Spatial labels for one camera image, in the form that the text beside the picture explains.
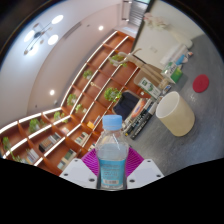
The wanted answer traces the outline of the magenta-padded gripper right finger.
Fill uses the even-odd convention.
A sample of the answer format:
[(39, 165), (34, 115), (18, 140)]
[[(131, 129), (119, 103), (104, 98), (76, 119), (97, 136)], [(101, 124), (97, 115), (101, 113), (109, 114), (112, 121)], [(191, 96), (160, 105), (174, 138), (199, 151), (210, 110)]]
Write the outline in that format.
[(136, 150), (130, 148), (125, 165), (128, 189), (143, 187), (163, 177), (152, 159), (144, 159)]

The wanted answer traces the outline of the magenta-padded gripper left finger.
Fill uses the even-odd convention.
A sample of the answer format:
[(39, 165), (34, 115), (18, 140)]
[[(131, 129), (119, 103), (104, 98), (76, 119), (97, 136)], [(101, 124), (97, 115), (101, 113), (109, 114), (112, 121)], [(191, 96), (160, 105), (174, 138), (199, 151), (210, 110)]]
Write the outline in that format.
[(74, 158), (60, 177), (84, 188), (96, 189), (100, 173), (96, 150), (92, 149), (81, 159)]

